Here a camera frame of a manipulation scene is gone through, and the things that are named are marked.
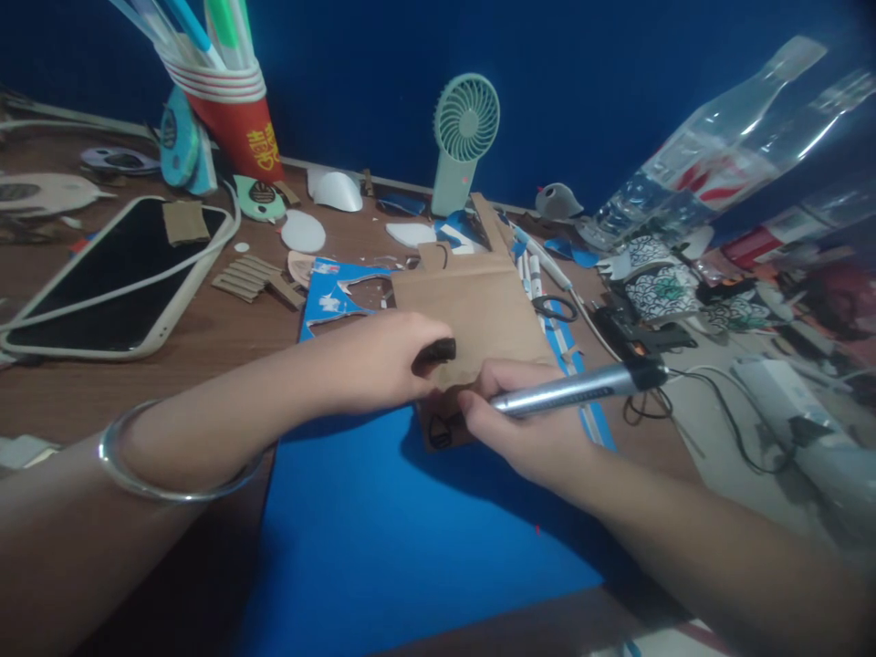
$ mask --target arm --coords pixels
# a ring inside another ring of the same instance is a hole
[[[450,335],[413,313],[357,321],[150,408],[122,438],[122,458],[168,490],[213,488],[303,422],[425,396],[433,385],[412,373],[413,360]],[[0,481],[0,636],[15,654],[71,651],[203,511],[118,488],[98,439]]]
[[[512,421],[486,401],[562,376],[485,363],[459,402],[469,430],[524,477],[597,517],[662,586],[743,651],[865,653],[873,597],[833,556],[729,500],[586,439],[577,409]]]

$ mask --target handheld fan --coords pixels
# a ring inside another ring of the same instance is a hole
[[[432,214],[465,207],[475,167],[499,129],[499,97],[484,76],[465,73],[444,88],[435,108],[435,140],[441,148]]]

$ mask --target hand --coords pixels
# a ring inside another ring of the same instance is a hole
[[[578,408],[514,420],[487,402],[502,392],[562,376],[559,368],[548,365],[485,360],[473,389],[459,393],[459,406],[473,436],[504,456],[529,481],[568,498],[600,450],[584,433]]]
[[[435,385],[412,364],[423,347],[452,338],[443,322],[401,310],[376,315],[301,345],[312,349],[313,367],[328,400],[325,413],[366,413],[401,406],[430,394]]]

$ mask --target silver bangle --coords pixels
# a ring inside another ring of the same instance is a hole
[[[122,463],[119,457],[118,442],[119,438],[124,434],[125,429],[130,422],[137,418],[143,411],[151,408],[162,400],[145,401],[139,406],[130,409],[115,422],[110,424],[100,436],[98,444],[98,458],[103,465],[103,469],[112,478],[112,480],[124,488],[126,491],[146,497],[153,500],[162,500],[163,502],[172,502],[174,504],[210,502],[217,497],[230,495],[238,488],[241,488],[249,483],[250,479],[256,474],[258,466],[261,465],[264,454],[258,455],[253,459],[238,475],[225,485],[214,488],[210,491],[201,493],[178,493],[175,491],[163,490],[157,486],[147,484],[137,475],[133,474]]]

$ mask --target plastic bottle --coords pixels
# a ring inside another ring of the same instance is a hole
[[[742,237],[705,254],[696,268],[708,282],[719,283],[874,215],[876,171],[852,176],[807,196]]]
[[[699,108],[589,222],[579,227],[584,240],[601,251],[618,244],[696,178],[701,162],[750,133],[778,92],[826,52],[820,43],[795,36],[756,75]]]
[[[876,78],[859,69],[824,91],[790,120],[761,123],[736,147],[716,154],[651,219],[646,230],[669,246],[741,203],[795,166],[833,129],[843,114],[876,92]]]

